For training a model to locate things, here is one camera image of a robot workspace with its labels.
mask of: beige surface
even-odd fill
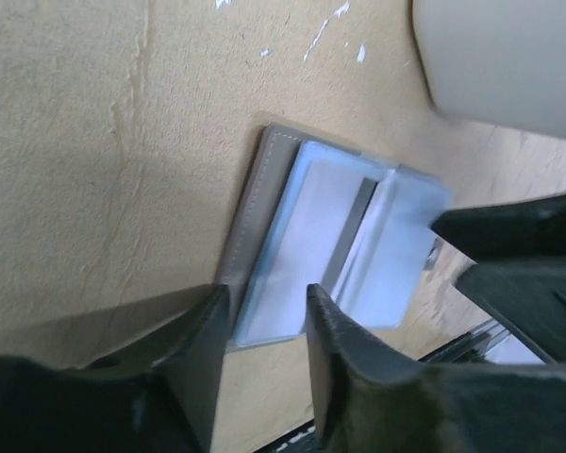
[[[304,62],[341,3],[0,1],[0,352],[83,363],[182,310],[132,302],[213,279],[275,118],[439,175],[458,206],[566,187],[566,143],[431,110],[406,2],[351,2]],[[481,320],[462,263],[445,247],[384,338],[416,357]],[[303,341],[226,358],[216,451],[310,416]]]
[[[413,19],[440,111],[566,139],[566,0],[415,0]]]

